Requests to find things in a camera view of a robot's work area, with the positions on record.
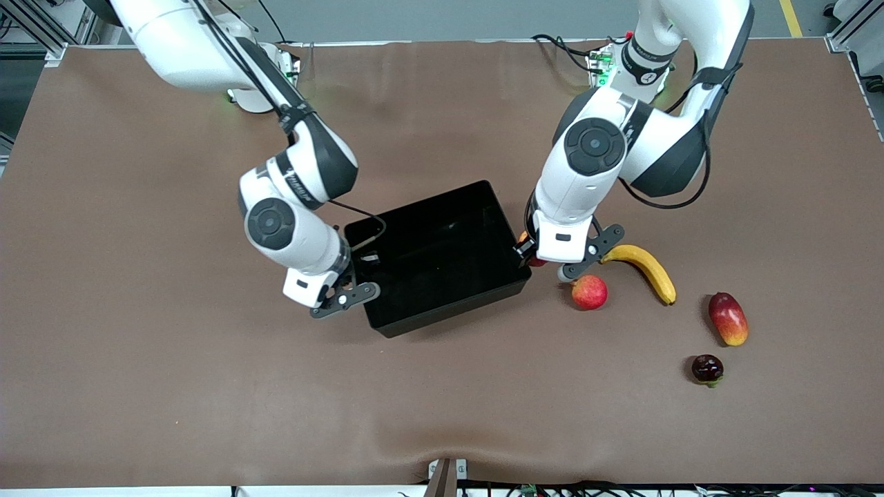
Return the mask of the red yellow apple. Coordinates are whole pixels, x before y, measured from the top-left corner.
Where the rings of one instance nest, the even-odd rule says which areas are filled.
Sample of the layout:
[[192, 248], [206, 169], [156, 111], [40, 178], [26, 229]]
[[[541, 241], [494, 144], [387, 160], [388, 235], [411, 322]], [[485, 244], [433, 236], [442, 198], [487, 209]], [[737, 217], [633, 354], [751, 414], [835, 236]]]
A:
[[[523, 231], [521, 233], [521, 235], [518, 237], [517, 243], [521, 244], [522, 242], [525, 242], [525, 240], [527, 240], [527, 239], [528, 239], [528, 233], [526, 231]], [[543, 267], [544, 265], [547, 264], [547, 261], [544, 261], [542, 259], [537, 259], [536, 255], [531, 255], [530, 257], [528, 257], [526, 259], [526, 264], [531, 267]]]

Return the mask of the black plastic box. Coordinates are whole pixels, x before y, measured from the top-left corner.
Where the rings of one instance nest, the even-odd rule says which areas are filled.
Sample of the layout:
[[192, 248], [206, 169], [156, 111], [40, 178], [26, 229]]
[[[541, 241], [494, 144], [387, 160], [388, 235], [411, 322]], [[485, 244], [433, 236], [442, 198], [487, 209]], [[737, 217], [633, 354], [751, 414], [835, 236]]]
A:
[[[481, 180], [360, 220], [344, 229], [357, 280], [380, 286], [367, 323], [396, 336], [518, 295], [531, 278], [490, 182]], [[378, 252], [379, 264], [360, 256]]]

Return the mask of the yellow banana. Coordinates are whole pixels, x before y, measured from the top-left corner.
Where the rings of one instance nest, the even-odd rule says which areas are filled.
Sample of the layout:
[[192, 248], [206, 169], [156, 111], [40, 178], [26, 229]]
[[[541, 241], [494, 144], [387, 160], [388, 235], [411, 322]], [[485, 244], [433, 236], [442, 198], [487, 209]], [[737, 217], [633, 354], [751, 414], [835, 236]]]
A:
[[660, 302], [671, 306], [677, 301], [675, 284], [666, 269], [649, 251], [645, 251], [641, 246], [632, 244], [614, 246], [600, 259], [600, 264], [612, 262], [627, 263], [638, 268]]

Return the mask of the red apple left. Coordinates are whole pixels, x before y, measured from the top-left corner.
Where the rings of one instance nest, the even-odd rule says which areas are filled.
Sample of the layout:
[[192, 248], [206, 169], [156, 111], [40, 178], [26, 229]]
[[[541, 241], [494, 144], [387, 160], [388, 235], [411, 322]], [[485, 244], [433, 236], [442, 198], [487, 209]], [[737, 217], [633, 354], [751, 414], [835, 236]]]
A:
[[584, 275], [570, 283], [570, 294], [577, 308], [592, 311], [607, 303], [609, 292], [605, 280], [596, 275]]

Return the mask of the brown table cover mat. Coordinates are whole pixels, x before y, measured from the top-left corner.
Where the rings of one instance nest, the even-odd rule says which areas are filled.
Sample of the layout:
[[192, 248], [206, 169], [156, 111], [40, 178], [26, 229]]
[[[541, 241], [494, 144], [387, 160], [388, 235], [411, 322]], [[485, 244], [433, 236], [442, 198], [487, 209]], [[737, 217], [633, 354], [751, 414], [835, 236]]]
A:
[[884, 483], [884, 144], [822, 41], [749, 42], [694, 205], [600, 206], [671, 307], [604, 264], [608, 302], [578, 311], [547, 265], [394, 339], [312, 319], [237, 203], [284, 145], [135, 50], [44, 70], [0, 179], [0, 488], [401, 484], [439, 457], [512, 483]]

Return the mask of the red yellow mango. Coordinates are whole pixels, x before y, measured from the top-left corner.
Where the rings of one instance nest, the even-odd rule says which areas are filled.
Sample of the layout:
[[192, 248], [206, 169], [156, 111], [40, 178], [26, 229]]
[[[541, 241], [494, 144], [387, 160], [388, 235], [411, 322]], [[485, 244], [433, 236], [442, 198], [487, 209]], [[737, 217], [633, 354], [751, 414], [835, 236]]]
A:
[[711, 296], [708, 315], [725, 345], [739, 347], [748, 339], [749, 325], [746, 315], [742, 306], [729, 293], [719, 292]]

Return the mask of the dark purple mangosteen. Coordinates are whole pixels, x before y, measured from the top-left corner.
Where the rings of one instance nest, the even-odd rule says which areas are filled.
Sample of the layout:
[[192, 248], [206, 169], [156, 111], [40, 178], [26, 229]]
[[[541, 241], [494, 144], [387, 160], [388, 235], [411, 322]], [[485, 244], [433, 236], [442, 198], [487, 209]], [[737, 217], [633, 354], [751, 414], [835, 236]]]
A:
[[723, 362], [714, 355], [703, 353], [697, 355], [689, 366], [692, 378], [695, 383], [701, 384], [709, 388], [717, 387], [723, 378], [725, 378], [725, 368]]

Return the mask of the aluminium frame profile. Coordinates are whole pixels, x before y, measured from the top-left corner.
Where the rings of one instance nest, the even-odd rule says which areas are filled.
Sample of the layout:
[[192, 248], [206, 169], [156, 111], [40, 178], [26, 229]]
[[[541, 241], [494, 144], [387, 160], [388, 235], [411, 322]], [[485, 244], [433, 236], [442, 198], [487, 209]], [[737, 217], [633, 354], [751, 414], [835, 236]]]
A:
[[99, 22], [85, 0], [0, 0], [0, 59], [55, 68], [67, 48], [93, 40]]
[[838, 24], [826, 35], [831, 52], [844, 52], [868, 93], [884, 94], [884, 0], [835, 0], [822, 12]]

